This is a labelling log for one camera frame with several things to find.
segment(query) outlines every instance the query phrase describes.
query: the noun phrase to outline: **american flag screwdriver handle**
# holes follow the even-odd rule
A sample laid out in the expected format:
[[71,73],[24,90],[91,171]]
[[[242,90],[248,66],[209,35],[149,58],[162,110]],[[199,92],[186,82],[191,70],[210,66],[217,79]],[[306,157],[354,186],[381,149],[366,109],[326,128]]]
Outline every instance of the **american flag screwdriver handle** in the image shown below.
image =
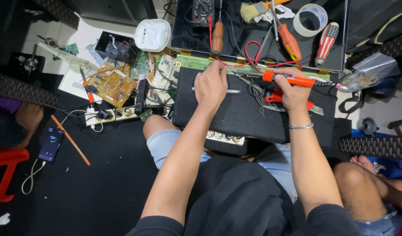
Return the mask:
[[319,50],[316,54],[315,65],[321,66],[328,54],[330,53],[331,46],[334,45],[338,36],[340,26],[335,23],[329,23],[322,32],[321,40],[319,41]]

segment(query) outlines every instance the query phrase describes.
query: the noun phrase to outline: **silver bracelet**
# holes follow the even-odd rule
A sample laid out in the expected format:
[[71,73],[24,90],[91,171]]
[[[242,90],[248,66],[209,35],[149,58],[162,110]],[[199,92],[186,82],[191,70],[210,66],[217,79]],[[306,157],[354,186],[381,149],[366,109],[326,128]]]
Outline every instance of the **silver bracelet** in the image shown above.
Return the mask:
[[295,129],[300,129],[300,128],[312,128],[313,123],[307,126],[288,126],[289,128],[295,128]]

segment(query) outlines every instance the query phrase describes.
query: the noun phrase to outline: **shorts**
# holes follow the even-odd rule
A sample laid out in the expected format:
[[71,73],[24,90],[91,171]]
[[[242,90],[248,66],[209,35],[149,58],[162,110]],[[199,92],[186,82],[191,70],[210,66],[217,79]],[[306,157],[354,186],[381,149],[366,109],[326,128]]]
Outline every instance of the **shorts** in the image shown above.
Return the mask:
[[387,214],[373,221],[358,221],[356,223],[366,236],[395,236],[402,228],[402,216],[391,206],[386,205]]
[[[177,129],[165,129],[153,134],[147,140],[147,147],[154,158],[158,169],[162,166],[167,154],[172,149],[182,131]],[[283,186],[294,203],[297,200],[297,192],[294,188],[293,175],[291,174],[291,148],[282,144],[272,144],[260,155],[258,164],[264,167]],[[211,157],[201,153],[201,162]]]

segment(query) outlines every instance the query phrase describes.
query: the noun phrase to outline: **masking tape roll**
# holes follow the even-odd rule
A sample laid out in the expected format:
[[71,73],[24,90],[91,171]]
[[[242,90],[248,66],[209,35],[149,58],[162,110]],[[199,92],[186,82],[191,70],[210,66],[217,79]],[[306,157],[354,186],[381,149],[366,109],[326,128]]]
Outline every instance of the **masking tape roll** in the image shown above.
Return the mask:
[[[305,12],[305,11],[309,11],[318,17],[319,30],[308,30],[302,25],[302,23],[300,22],[299,15],[301,12]],[[325,28],[325,26],[327,26],[327,23],[328,23],[328,15],[327,15],[327,12],[325,11],[325,9],[322,8],[321,6],[313,4],[313,3],[304,5],[297,12],[297,14],[294,16],[294,19],[293,19],[294,29],[300,35],[302,35],[304,37],[312,37],[312,36],[317,35],[321,30],[323,30]]]

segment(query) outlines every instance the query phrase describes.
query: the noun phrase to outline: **phone screen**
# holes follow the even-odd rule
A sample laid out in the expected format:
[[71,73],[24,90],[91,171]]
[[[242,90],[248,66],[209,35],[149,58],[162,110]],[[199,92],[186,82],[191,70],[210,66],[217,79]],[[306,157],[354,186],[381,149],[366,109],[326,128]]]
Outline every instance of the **phone screen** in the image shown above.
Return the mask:
[[45,161],[53,161],[63,135],[64,132],[62,130],[58,130],[57,128],[49,128],[38,158],[41,158]]

